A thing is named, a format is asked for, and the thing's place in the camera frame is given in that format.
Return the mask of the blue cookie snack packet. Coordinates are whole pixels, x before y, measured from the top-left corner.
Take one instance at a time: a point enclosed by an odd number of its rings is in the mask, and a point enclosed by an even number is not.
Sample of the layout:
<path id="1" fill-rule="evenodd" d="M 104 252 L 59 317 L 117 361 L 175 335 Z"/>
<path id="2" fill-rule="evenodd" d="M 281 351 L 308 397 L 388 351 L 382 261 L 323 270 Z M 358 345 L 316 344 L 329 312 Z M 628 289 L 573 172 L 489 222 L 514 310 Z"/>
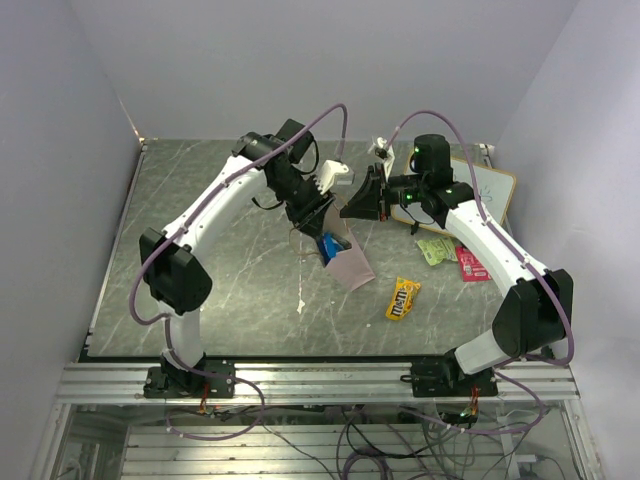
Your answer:
<path id="1" fill-rule="evenodd" d="M 331 233 L 324 233 L 322 239 L 324 241 L 327 254 L 330 257 L 330 261 L 335 258 L 339 252 L 344 250 L 343 245 Z"/>

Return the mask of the white paper bag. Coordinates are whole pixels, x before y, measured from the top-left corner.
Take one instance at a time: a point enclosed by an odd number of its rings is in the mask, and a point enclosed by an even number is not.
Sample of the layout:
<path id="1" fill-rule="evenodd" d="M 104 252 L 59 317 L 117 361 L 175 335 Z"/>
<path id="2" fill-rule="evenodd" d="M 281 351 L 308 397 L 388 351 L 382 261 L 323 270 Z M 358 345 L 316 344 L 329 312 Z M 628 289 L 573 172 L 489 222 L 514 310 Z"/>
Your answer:
<path id="1" fill-rule="evenodd" d="M 344 247 L 326 266 L 321 262 L 316 242 L 323 234 L 331 233 Z M 302 259 L 316 260 L 344 289 L 352 292 L 375 279 L 375 273 L 353 235 L 348 223 L 340 217 L 339 208 L 333 203 L 325 216 L 324 232 L 320 238 L 310 238 L 293 226 L 289 243 Z"/>

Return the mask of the red snack packet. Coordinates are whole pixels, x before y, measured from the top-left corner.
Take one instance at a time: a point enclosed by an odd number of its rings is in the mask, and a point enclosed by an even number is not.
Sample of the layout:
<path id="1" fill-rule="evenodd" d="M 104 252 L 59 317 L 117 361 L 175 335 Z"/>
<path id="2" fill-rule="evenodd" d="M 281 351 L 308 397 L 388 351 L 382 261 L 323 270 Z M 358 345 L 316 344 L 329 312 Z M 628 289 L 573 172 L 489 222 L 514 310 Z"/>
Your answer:
<path id="1" fill-rule="evenodd" d="M 491 280 L 488 270 L 469 249 L 457 246 L 455 253 L 463 282 L 475 283 Z"/>

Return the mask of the blue Burts chips bag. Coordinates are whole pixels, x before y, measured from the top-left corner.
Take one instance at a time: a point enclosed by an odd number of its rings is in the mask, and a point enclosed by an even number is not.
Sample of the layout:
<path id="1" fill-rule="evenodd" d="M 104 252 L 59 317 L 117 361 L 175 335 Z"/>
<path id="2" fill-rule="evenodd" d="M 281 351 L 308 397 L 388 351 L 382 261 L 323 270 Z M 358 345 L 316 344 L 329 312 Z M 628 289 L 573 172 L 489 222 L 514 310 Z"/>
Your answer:
<path id="1" fill-rule="evenodd" d="M 324 266 L 326 266 L 327 263 L 330 261 L 330 257 L 327 254 L 323 239 L 322 238 L 318 239 L 316 242 L 316 245 L 318 248 L 318 252 L 320 254 L 321 262 Z"/>

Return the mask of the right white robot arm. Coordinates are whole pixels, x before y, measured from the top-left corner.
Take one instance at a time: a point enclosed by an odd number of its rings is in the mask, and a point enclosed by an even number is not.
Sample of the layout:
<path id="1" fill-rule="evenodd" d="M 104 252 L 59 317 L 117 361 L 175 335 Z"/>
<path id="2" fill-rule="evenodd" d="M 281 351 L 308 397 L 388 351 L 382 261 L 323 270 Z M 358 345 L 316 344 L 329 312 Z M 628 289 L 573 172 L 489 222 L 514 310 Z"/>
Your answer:
<path id="1" fill-rule="evenodd" d="M 370 150 L 379 160 L 341 216 L 383 221 L 393 207 L 417 204 L 477 258 L 503 296 L 490 329 L 447 353 L 440 380 L 448 393 L 463 395 L 477 373 L 570 337 L 571 276 L 529 255 L 490 215 L 472 183 L 457 180 L 443 136 L 416 137 L 410 171 L 403 175 L 391 172 L 394 156 L 386 140 L 374 140 Z"/>

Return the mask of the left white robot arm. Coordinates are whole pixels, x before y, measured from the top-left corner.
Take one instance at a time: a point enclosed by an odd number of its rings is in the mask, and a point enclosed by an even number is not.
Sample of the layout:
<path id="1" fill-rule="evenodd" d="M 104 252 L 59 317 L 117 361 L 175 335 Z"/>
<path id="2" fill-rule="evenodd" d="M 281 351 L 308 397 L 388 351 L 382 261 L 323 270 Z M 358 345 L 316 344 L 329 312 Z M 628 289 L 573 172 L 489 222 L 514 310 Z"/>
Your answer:
<path id="1" fill-rule="evenodd" d="M 331 189 L 350 169 L 334 158 L 300 170 L 297 165 L 314 142 L 309 127 L 292 119 L 276 134 L 243 135 L 217 177 L 181 215 L 162 230 L 148 228 L 140 236 L 141 271 L 135 282 L 148 287 L 158 307 L 148 322 L 162 323 L 165 334 L 160 390 L 192 397 L 205 385 L 200 309 L 213 280 L 202 259 L 241 207 L 271 190 L 295 229 L 314 240 L 323 237 L 324 216 L 334 201 Z"/>

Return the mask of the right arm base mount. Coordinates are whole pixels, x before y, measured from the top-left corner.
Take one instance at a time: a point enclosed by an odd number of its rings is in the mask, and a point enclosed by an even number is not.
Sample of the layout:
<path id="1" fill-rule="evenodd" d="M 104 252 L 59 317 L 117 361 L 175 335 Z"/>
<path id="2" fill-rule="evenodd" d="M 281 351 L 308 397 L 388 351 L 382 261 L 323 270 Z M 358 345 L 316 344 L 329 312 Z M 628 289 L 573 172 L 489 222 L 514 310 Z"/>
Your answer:
<path id="1" fill-rule="evenodd" d="M 470 397 L 473 392 L 480 397 L 498 395 L 491 369 L 467 374 L 450 356 L 421 357 L 400 380 L 411 385 L 415 398 Z"/>

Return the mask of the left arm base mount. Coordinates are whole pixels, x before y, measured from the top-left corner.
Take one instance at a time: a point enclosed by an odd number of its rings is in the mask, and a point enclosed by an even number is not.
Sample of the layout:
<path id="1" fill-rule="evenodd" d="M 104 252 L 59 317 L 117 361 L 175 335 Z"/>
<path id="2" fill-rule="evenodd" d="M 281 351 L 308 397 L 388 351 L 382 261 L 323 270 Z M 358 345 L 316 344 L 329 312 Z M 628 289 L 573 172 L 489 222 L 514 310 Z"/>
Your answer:
<path id="1" fill-rule="evenodd" d="M 207 395 L 208 398 L 232 398 L 235 393 L 236 373 L 234 365 L 228 360 L 214 360 L 203 356 L 194 369 L 213 374 L 214 377 L 196 374 L 190 370 L 176 367 L 162 357 L 160 365 L 151 367 L 143 386 L 143 395 L 147 399 L 196 398 Z"/>

